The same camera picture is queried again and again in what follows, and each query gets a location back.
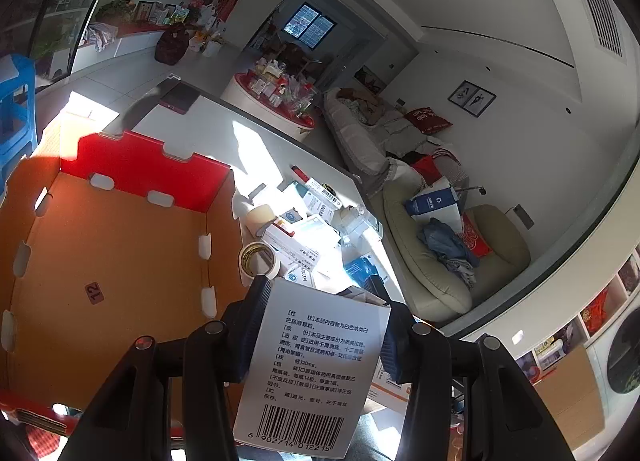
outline framed picture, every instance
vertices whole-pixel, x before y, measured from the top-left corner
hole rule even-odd
[[[377,95],[386,87],[386,84],[382,82],[367,66],[362,66],[358,69],[353,77],[364,85],[374,95]]]
[[[134,21],[147,22],[149,19],[149,14],[151,13],[151,9],[153,7],[154,3],[152,1],[138,1],[136,14],[133,17]]]
[[[467,80],[460,84],[449,97],[449,101],[462,107],[467,113],[474,115],[476,118],[478,118],[494,100],[495,95],[493,93]]]

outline beige armchair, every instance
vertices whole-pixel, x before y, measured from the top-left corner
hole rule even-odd
[[[401,174],[373,196],[372,205],[383,222],[383,245],[407,306],[421,319],[443,322],[498,292],[529,266],[531,257],[524,238],[498,208],[479,205],[466,210],[493,250],[480,259],[474,270],[476,284],[469,289],[417,238],[419,225],[406,213],[402,202],[421,188],[415,174]]]

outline orange cardboard box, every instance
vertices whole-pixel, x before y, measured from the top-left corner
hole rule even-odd
[[[534,388],[572,450],[604,430],[600,391],[583,346],[556,362]]]
[[[93,186],[102,178],[94,174],[114,188]],[[150,202],[151,191],[172,196],[172,205]],[[214,287],[217,317],[244,298],[234,192],[227,165],[171,158],[162,142],[135,133],[115,139],[93,120],[61,112],[15,168],[0,206],[9,349],[0,349],[0,407],[62,422],[68,435],[73,422],[51,406],[85,409],[137,337],[178,339],[206,323],[205,287]],[[203,235],[208,258],[199,251]],[[179,419],[178,385],[172,415]],[[237,408],[240,386],[227,391]]]

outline light fixture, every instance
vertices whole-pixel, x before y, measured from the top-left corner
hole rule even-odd
[[[513,342],[513,345],[519,344],[523,336],[524,336],[524,331],[522,329],[518,331],[514,336],[512,336],[511,341]]]

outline metal screw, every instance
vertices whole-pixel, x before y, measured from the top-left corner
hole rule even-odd
[[[411,329],[414,330],[414,333],[417,335],[428,335],[431,332],[431,326],[424,322],[416,322],[411,326]]]
[[[485,338],[482,343],[487,349],[491,349],[491,351],[497,351],[500,349],[500,341],[495,336],[488,336]]]
[[[136,340],[136,349],[140,349],[141,351],[144,349],[149,349],[153,344],[153,337],[141,336],[138,340]]]
[[[225,325],[220,322],[220,320],[214,320],[213,322],[209,322],[204,330],[209,335],[217,335],[218,333],[222,333],[222,330],[225,329]]]

